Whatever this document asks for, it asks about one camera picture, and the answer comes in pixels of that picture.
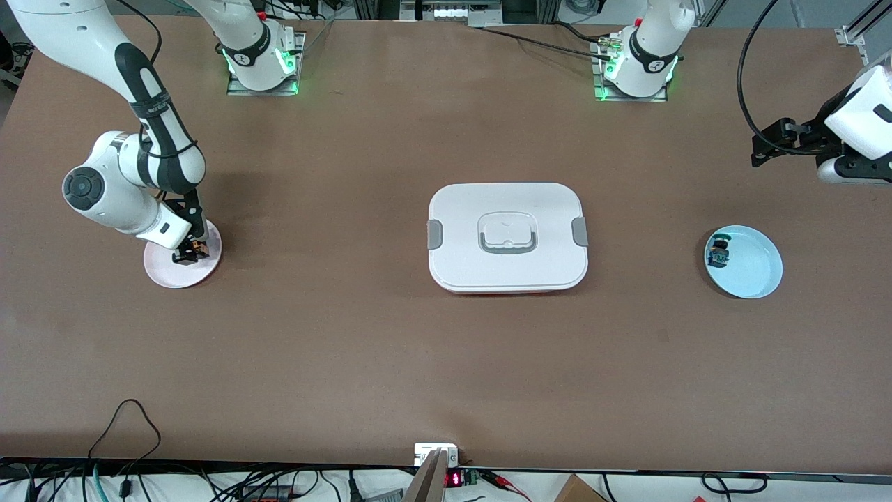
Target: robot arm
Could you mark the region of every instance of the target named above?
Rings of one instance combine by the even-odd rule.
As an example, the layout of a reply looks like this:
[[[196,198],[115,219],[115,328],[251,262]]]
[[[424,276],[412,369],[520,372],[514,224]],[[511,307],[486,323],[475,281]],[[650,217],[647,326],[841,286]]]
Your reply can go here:
[[[818,153],[818,178],[828,183],[892,183],[892,50],[855,82],[797,125],[780,119],[762,131],[775,145]],[[753,167],[783,151],[753,136]]]
[[[257,17],[249,0],[186,0],[211,28],[230,71],[250,90],[269,90],[296,71],[294,28]]]
[[[69,205],[87,218],[175,251],[175,263],[206,255],[195,188],[204,156],[189,136],[148,58],[121,32],[103,0],[9,0],[22,30],[56,62],[99,80],[127,99],[145,136],[103,134],[87,161],[62,184]],[[162,203],[147,188],[182,194]]]
[[[611,35],[619,41],[604,78],[629,96],[653,96],[671,78],[678,49],[697,15],[690,0],[648,0],[640,25]]]

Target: brown table surface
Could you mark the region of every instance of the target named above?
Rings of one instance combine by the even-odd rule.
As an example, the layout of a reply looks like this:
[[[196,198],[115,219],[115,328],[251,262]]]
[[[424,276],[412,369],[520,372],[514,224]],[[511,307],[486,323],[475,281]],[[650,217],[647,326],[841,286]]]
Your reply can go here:
[[[143,243],[66,207],[64,173],[135,120],[35,57],[0,138],[3,455],[83,456],[136,397],[164,435],[156,457],[406,464],[415,442],[447,440],[478,465],[892,473],[892,192],[821,184],[811,158],[749,167],[744,30],[694,30],[669,103],[611,104],[583,58],[431,22],[338,21],[297,97],[227,97],[208,27],[158,22],[224,261],[162,289]],[[859,67],[826,29],[766,29],[753,114],[807,120]],[[584,281],[440,289],[434,192],[522,180],[579,195]],[[783,253],[767,298],[705,279],[706,236],[735,223]],[[151,443],[132,408],[98,454]]]

